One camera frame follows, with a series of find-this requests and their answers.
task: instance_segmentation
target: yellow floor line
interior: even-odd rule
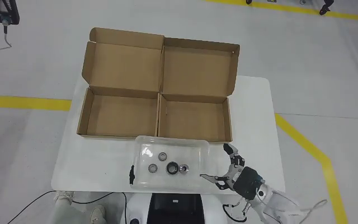
[[[69,111],[71,100],[0,96],[0,108]]]
[[[301,7],[297,7],[297,6],[284,6],[281,4],[274,4],[274,3],[255,2],[255,0],[253,0],[253,2],[251,4],[246,4],[245,0],[206,0],[206,1],[207,2],[223,3],[223,4],[236,4],[239,6],[265,8],[268,10],[295,12],[295,13],[319,16],[319,10],[314,10],[312,8],[301,8]],[[358,20],[358,15],[348,14],[348,13],[340,13],[340,12],[327,12],[324,16],[335,17],[335,18],[346,18],[346,19],[350,19],[350,20]]]
[[[326,180],[328,194],[332,202],[333,211],[335,213],[336,223],[348,223],[331,160],[323,152],[321,152],[319,148],[317,148],[307,138],[305,138],[301,133],[299,133],[281,115],[275,114],[275,118],[277,126],[279,126],[284,132],[286,132],[286,134],[288,134],[292,139],[294,139],[322,165],[323,175]]]

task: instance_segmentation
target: white table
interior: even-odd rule
[[[129,185],[134,140],[84,138],[76,134],[85,89],[79,78],[65,126],[51,185],[55,190],[89,192],[146,192]],[[250,166],[276,190],[285,191],[270,84],[265,78],[238,76],[229,97],[233,142]],[[230,164],[222,144],[210,144],[209,175],[223,175]],[[236,194],[219,190],[202,179],[199,192]],[[184,193],[157,191],[158,193]]]

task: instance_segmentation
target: clear plastic tray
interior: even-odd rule
[[[133,188],[145,190],[196,190],[200,188],[200,174],[206,170],[209,155],[209,143],[203,140],[186,140],[174,138],[159,138],[138,136],[136,139],[136,153],[134,157]],[[158,155],[167,154],[165,161],[160,161]],[[186,174],[170,175],[167,172],[169,162],[176,162],[179,166],[187,164]],[[150,164],[156,164],[158,170],[151,173]]]

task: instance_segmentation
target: cardboard box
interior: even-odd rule
[[[89,39],[78,134],[232,141],[239,45],[101,28]]]
[[[231,142],[236,44],[165,38],[158,136]]]
[[[77,134],[156,136],[164,36],[93,28],[82,77],[89,84]]]

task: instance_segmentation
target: gray floor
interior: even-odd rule
[[[305,7],[317,8],[323,1],[311,4]],[[357,5],[344,0],[332,9],[354,13]],[[275,112],[331,158],[348,220],[358,221],[356,20],[200,0],[36,0],[19,1],[18,7],[21,23],[9,27],[8,34],[13,48],[0,52],[0,95],[71,99],[95,26],[240,44],[238,74],[270,81]],[[63,111],[0,108],[0,223],[51,189],[66,116]],[[277,130],[287,193],[304,207],[329,199],[320,164]],[[103,194],[81,192],[76,199]],[[14,223],[45,223],[52,198],[41,198]],[[222,197],[223,202],[235,200]],[[123,196],[114,194],[101,203],[109,209],[110,223],[116,223]],[[78,208],[89,211],[92,206]],[[248,223],[260,222],[253,211],[248,215]],[[335,223],[331,205],[315,211],[307,223]]]

